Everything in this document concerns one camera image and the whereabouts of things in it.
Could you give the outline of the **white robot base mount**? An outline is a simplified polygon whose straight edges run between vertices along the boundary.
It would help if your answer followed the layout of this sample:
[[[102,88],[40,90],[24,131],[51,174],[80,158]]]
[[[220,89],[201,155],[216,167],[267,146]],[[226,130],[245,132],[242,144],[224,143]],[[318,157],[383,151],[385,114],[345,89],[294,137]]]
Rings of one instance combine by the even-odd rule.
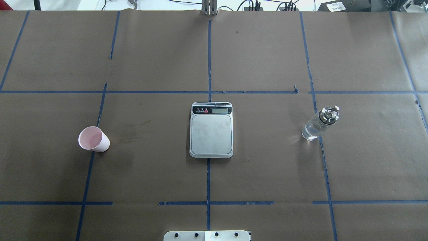
[[[168,231],[164,241],[251,241],[250,231],[245,230],[200,230],[200,231]]]

